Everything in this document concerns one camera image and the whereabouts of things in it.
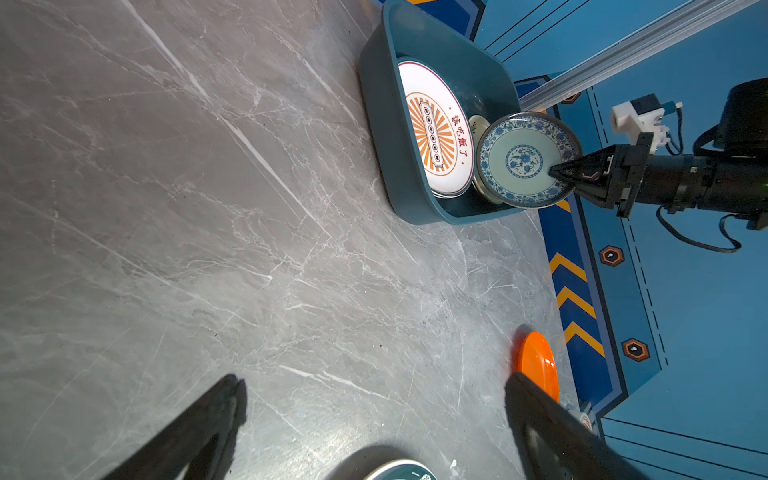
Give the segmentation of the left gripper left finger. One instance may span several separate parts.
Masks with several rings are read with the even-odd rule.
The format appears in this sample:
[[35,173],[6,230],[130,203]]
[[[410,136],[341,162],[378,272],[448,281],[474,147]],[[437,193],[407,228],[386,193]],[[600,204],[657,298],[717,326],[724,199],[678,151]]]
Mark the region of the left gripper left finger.
[[108,479],[223,479],[240,427],[247,387],[227,374],[112,472]]

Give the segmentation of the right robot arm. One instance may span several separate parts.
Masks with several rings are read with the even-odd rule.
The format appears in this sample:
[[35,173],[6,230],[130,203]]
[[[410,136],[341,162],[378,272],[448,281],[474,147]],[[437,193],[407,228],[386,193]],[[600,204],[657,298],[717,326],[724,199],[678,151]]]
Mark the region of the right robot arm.
[[653,155],[650,134],[551,167],[550,175],[591,203],[626,218],[635,204],[676,213],[700,209],[767,227],[767,81],[733,87],[720,122],[689,154]]

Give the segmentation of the orange sunburst plate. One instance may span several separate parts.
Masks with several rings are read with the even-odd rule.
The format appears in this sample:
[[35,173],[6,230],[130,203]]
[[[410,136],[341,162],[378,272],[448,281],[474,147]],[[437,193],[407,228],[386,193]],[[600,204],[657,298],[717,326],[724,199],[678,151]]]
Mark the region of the orange sunburst plate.
[[464,110],[427,64],[404,57],[398,72],[430,189],[438,198],[463,195],[474,173],[474,142]]

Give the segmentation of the teal patterned plate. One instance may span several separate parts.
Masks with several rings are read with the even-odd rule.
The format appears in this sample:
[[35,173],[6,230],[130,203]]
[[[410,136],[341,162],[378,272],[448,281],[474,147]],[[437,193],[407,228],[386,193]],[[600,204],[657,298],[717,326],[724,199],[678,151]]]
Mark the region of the teal patterned plate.
[[504,205],[538,210],[573,192],[549,169],[582,155],[579,140],[563,122],[540,112],[519,112],[490,123],[484,132],[479,175]]

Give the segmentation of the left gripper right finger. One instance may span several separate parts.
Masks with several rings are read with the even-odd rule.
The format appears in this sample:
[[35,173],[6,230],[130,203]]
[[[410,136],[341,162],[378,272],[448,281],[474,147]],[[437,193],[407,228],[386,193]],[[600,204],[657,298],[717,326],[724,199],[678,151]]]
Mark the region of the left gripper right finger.
[[520,372],[505,385],[505,411],[528,479],[644,479]]

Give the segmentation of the white plate green red rim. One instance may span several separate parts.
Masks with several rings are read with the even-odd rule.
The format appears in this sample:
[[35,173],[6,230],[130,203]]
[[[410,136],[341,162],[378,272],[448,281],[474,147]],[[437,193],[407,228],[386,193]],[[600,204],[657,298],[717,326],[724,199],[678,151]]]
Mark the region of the white plate green red rim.
[[436,480],[425,465],[410,459],[387,462],[364,477],[364,480]]

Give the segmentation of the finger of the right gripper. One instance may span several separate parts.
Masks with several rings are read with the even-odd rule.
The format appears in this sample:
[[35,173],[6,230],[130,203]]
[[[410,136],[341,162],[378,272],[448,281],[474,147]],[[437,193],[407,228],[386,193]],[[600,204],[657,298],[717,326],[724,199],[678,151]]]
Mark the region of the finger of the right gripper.
[[614,209],[618,204],[618,195],[611,191],[611,187],[606,182],[569,183],[568,187],[582,199],[600,208]]
[[606,148],[578,159],[572,159],[553,165],[549,175],[566,183],[599,183],[608,178],[613,158],[614,148]]

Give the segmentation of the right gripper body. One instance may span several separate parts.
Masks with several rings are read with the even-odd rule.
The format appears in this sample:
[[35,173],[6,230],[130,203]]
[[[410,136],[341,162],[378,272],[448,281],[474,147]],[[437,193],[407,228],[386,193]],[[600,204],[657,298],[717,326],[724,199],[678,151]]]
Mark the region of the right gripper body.
[[671,213],[716,209],[712,202],[716,162],[707,156],[652,155],[650,144],[616,145],[611,164],[611,202],[627,218],[635,204],[660,206]]

